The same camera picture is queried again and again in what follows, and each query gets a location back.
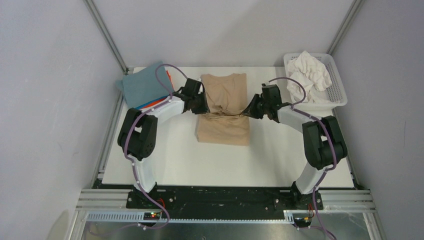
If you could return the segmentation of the beige t shirt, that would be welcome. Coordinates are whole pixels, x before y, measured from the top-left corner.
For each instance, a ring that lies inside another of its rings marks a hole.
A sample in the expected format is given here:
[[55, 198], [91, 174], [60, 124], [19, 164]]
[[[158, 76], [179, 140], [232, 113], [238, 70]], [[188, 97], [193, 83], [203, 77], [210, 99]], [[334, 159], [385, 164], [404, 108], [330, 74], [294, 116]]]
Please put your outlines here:
[[247, 75], [201, 75], [209, 113], [198, 117], [196, 138], [200, 143], [248, 146], [250, 119], [242, 114], [248, 106]]

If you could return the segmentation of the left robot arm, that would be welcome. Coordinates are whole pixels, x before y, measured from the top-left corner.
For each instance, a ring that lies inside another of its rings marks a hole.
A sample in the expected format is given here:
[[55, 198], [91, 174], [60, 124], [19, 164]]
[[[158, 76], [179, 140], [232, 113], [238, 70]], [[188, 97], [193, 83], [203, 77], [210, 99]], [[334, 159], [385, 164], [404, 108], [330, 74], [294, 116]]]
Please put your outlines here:
[[157, 184], [151, 155], [156, 146], [158, 126], [171, 118], [191, 111], [195, 115], [209, 113], [204, 84], [188, 78], [185, 85], [150, 108], [127, 110], [117, 143], [131, 162], [134, 186], [140, 192], [138, 201], [145, 208], [157, 204], [158, 195], [152, 189]]

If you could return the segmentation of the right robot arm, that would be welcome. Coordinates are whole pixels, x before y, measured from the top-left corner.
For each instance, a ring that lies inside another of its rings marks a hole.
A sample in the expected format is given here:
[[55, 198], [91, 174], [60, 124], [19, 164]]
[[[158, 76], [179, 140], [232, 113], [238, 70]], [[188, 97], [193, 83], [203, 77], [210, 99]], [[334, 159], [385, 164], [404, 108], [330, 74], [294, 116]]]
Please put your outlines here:
[[334, 116], [317, 117], [296, 109], [292, 103], [282, 102], [279, 88], [263, 85], [262, 93], [255, 94], [242, 115], [270, 120], [289, 126], [302, 134], [306, 165], [294, 182], [291, 204], [303, 209], [311, 201], [309, 194], [317, 190], [323, 175], [334, 170], [348, 155], [348, 148], [338, 120]]

